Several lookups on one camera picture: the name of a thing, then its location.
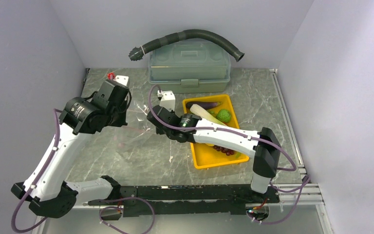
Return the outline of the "yellow plastic tray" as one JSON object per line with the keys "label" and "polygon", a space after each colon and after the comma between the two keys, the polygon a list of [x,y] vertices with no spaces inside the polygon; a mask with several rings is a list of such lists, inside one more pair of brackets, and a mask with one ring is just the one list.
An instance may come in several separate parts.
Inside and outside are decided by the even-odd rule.
{"label": "yellow plastic tray", "polygon": [[[227,109],[231,114],[231,121],[227,123],[228,127],[239,129],[239,124],[234,112],[234,108],[229,95],[213,95],[205,97],[186,98],[182,102],[184,113],[189,113],[189,108],[186,107],[186,103],[191,101],[202,101],[202,102],[219,102],[221,105],[212,109],[214,112],[218,112],[221,109]],[[204,143],[192,143],[191,145],[192,157],[194,166],[196,169],[208,169],[214,167],[220,167],[230,164],[239,164],[249,161],[249,157],[240,152],[235,152],[233,155],[227,156],[221,151],[213,149]]]}

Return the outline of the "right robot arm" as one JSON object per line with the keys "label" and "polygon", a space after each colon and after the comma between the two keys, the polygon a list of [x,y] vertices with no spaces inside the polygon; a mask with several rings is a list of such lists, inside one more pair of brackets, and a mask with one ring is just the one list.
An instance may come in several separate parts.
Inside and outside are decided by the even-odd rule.
{"label": "right robot arm", "polygon": [[169,139],[180,143],[212,144],[253,158],[249,197],[254,202],[267,197],[267,188],[276,176],[282,154],[282,148],[270,129],[257,132],[228,127],[197,105],[193,106],[192,113],[181,117],[156,105],[150,109],[147,119],[159,135],[166,135]]}

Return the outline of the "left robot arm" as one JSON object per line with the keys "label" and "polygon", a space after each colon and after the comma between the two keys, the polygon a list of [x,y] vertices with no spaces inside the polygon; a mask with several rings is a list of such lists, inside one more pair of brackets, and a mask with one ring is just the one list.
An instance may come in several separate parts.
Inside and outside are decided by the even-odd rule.
{"label": "left robot arm", "polygon": [[40,163],[24,182],[15,183],[12,193],[29,202],[38,216],[60,218],[76,204],[100,202],[113,205],[120,199],[120,184],[104,175],[96,180],[67,182],[73,162],[84,145],[104,127],[127,125],[131,102],[127,76],[103,81],[91,96],[69,100],[56,122],[56,134]]}

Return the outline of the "clear zip top bag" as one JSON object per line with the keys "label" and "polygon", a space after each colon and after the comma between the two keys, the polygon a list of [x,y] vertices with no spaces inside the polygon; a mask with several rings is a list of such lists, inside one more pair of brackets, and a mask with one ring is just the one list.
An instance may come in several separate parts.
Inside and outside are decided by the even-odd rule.
{"label": "clear zip top bag", "polygon": [[149,107],[145,100],[132,97],[127,110],[126,126],[116,129],[114,143],[117,151],[129,151],[142,146],[152,136],[156,135],[155,126],[147,119]]}

